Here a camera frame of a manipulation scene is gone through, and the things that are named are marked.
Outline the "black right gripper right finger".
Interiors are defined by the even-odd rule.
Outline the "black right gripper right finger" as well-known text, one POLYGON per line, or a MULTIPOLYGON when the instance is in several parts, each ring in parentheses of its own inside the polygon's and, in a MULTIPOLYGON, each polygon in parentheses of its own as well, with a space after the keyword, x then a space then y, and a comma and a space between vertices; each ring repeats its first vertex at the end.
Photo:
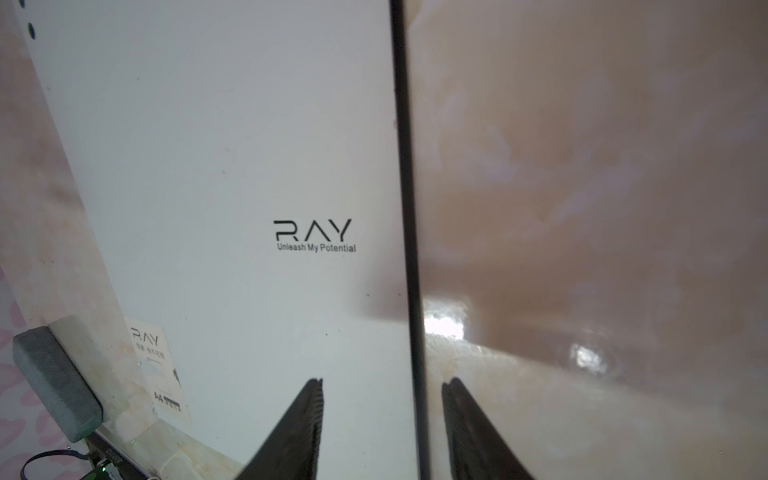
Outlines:
POLYGON ((441 395, 453 479, 534 479, 459 378, 441 395))

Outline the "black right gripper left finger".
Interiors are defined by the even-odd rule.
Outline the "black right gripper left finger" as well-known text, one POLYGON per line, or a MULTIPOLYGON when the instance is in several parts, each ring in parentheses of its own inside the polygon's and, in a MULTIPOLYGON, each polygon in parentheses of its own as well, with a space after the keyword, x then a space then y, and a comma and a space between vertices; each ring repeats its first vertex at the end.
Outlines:
POLYGON ((324 412, 321 379, 310 379, 236 480, 315 480, 324 412))

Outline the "grey black file folder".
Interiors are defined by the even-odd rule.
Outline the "grey black file folder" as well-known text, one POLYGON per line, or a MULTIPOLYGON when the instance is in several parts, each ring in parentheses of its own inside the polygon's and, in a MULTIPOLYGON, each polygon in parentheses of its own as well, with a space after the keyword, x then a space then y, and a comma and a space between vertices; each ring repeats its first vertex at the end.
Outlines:
POLYGON ((12 7, 161 418, 246 462, 318 379, 320 478, 418 478, 389 3, 12 7))

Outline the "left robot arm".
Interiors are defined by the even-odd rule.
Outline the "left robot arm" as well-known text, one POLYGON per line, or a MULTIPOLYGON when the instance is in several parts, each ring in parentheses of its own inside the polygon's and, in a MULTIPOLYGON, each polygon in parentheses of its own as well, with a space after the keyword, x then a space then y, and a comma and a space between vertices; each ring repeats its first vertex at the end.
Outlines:
POLYGON ((19 478, 28 480, 27 467, 34 461, 52 457, 71 457, 86 461, 90 470, 80 479, 153 480, 158 476, 147 473, 98 432, 85 438, 86 453, 74 449, 54 449, 30 457, 21 467, 19 478))

